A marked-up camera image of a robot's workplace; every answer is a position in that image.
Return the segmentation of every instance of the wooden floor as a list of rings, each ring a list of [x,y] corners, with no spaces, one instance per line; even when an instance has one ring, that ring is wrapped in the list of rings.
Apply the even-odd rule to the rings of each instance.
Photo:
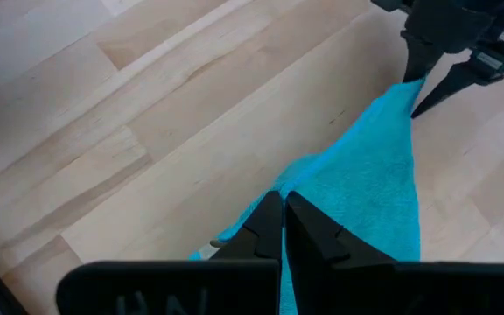
[[[185,258],[403,75],[368,0],[0,0],[0,275]],[[447,57],[426,91],[461,57]],[[504,81],[413,122],[423,258],[504,261]]]

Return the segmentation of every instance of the light wood flooring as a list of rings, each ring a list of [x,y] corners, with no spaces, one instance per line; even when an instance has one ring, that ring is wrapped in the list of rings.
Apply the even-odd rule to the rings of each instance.
[[[368,0],[0,0],[0,276],[46,314],[82,263],[186,258],[400,81],[404,19]],[[416,119],[413,143],[423,259],[504,262],[504,81]]]

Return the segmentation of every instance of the blue towel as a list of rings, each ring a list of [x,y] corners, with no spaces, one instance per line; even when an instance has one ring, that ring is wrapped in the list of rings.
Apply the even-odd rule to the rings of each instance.
[[[398,261],[419,260],[410,112],[423,83],[392,86],[336,143],[290,164],[270,190],[278,190],[283,198],[297,191],[380,251]],[[219,239],[229,240],[262,198]],[[200,253],[191,259],[200,259]],[[280,314],[297,314],[284,242]]]

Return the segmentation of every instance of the towel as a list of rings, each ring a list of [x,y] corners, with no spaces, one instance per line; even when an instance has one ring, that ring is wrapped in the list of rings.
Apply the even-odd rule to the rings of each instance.
[[[390,87],[336,143],[290,164],[269,191],[283,198],[296,191],[380,251],[398,261],[418,261],[410,113],[423,84],[421,79]],[[221,241],[236,234],[264,194],[219,235]],[[297,314],[284,241],[282,246],[280,314]]]

